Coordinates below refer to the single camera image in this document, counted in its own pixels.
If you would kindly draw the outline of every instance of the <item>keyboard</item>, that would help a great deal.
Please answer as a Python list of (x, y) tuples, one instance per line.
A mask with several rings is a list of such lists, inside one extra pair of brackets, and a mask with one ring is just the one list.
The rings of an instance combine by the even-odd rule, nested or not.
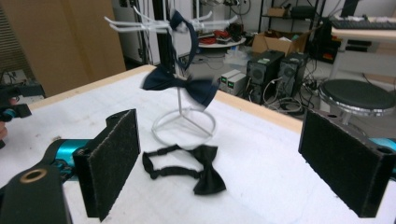
[(341, 30), (396, 30), (396, 22), (389, 21), (332, 21)]

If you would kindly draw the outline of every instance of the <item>black foam pad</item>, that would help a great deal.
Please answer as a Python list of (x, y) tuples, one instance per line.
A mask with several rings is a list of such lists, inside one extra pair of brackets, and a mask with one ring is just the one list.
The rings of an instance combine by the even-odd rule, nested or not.
[(102, 221), (118, 198), (140, 153), (135, 110), (106, 120), (107, 127), (73, 153), (88, 217)]
[(363, 109), (389, 109), (395, 98), (389, 92), (367, 82), (333, 79), (320, 85), (323, 93), (335, 102)]
[(381, 147), (335, 115), (308, 110), (299, 152), (359, 217), (375, 217), (396, 162)]

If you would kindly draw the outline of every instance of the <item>electronic equipment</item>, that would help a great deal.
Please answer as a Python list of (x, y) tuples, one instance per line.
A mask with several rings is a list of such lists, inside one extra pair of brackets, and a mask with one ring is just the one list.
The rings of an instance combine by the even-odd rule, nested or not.
[(332, 26), (340, 30), (396, 30), (394, 21), (332, 21)]
[(312, 19), (315, 17), (315, 8), (311, 6), (293, 7), (290, 11), (290, 16), (293, 19)]
[(239, 73), (227, 81), (227, 92), (234, 96), (242, 96), (247, 76)]
[(228, 81), (228, 79), (230, 79), (231, 77), (233, 77), (233, 76), (235, 76), (236, 74), (239, 74), (239, 73), (241, 73), (241, 72), (234, 69), (234, 70), (232, 70), (232, 71), (230, 71), (228, 73), (224, 73), (223, 75), (221, 75), (219, 89), (221, 91), (227, 91), (227, 88), (228, 88), (227, 87), (227, 81)]
[(277, 50), (267, 50), (247, 62), (247, 86), (244, 98), (255, 104), (262, 105), (275, 95), (276, 85), (271, 81), (277, 79), (280, 61), (285, 53)]
[(304, 71), (308, 54), (293, 52), (280, 62), (277, 82), (278, 95), (280, 97), (293, 97), (303, 85)]

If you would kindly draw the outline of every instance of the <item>metal ring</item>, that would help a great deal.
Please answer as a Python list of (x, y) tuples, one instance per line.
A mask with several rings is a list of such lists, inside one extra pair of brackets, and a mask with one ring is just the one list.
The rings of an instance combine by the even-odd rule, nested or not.
[(21, 176), (20, 181), (23, 184), (30, 184), (32, 182), (35, 182), (35, 181), (41, 179), (46, 174), (47, 174), (47, 170), (46, 169), (42, 169), (41, 168), (41, 169), (31, 170), (28, 173), (26, 173), (23, 176)]

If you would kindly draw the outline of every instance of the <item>bow tie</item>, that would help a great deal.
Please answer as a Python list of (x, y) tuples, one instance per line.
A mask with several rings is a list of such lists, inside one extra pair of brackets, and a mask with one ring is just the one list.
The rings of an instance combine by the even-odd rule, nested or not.
[(172, 30), (175, 31), (175, 30), (177, 29), (177, 27), (178, 27), (182, 22), (183, 22), (183, 23), (187, 26), (187, 28), (189, 29), (189, 32), (190, 32), (190, 40), (191, 40), (191, 48), (190, 48), (189, 60), (187, 61), (186, 64), (184, 64), (181, 60), (178, 59), (177, 53), (176, 53), (176, 50), (175, 50), (175, 47), (172, 45), (172, 43), (171, 43), (171, 46), (172, 46), (172, 51), (173, 51), (173, 52), (172, 52), (173, 57), (174, 57), (175, 61), (177, 62), (178, 66), (180, 66), (180, 67), (183, 68), (184, 70), (187, 70), (187, 69), (189, 68), (189, 66), (190, 66), (190, 63), (192, 62), (192, 59), (193, 59), (194, 56), (195, 56), (195, 53), (196, 53), (197, 50), (198, 50), (199, 41), (198, 41), (197, 34), (195, 33), (195, 29), (194, 29), (194, 27), (192, 26), (192, 24), (189, 23), (189, 22), (187, 22), (187, 21), (181, 16), (181, 14), (180, 14), (178, 11), (175, 10), (175, 13), (174, 13), (174, 15), (172, 16), (172, 19), (169, 21), (170, 27), (172, 28)]
[(211, 79), (193, 79), (183, 80), (174, 77), (162, 65), (158, 65), (143, 81), (142, 89), (145, 91), (163, 91), (171, 87), (180, 87), (186, 89), (189, 96), (207, 107), (219, 88), (218, 83), (213, 83)]
[[(172, 46), (172, 43), (170, 43), (170, 45), (172, 46), (172, 57), (175, 59), (175, 62), (177, 62), (181, 69), (186, 70), (190, 66), (190, 63), (195, 56), (195, 52), (198, 49), (198, 38), (193, 26), (184, 20), (178, 11), (175, 11), (172, 19), (169, 21), (169, 25), (173, 30), (176, 30), (182, 22), (185, 23), (189, 29), (191, 38), (190, 55), (186, 64), (178, 59), (175, 48)], [(142, 89), (145, 91), (163, 91), (171, 87), (185, 88), (189, 96), (194, 101), (207, 107), (215, 97), (216, 92), (219, 89), (219, 83), (213, 82), (212, 79), (189, 78), (187, 80), (183, 80), (175, 77), (172, 72), (168, 71), (162, 64), (160, 64), (146, 76), (142, 85)]]
[[(149, 157), (166, 155), (168, 152), (175, 150), (184, 150), (189, 152), (196, 160), (198, 160), (198, 162), (204, 166), (204, 170), (198, 172), (179, 166), (168, 166), (160, 170), (154, 170), (154, 165), (152, 164)], [(198, 183), (193, 189), (194, 193), (198, 195), (207, 195), (218, 193), (226, 189), (224, 181), (212, 164), (216, 157), (217, 151), (217, 147), (205, 145), (201, 145), (193, 150), (183, 149), (178, 145), (174, 145), (171, 147), (160, 148), (153, 152), (144, 152), (142, 155), (142, 161), (145, 170), (149, 173), (151, 179), (156, 179), (160, 175), (189, 175), (195, 179), (199, 179)]]

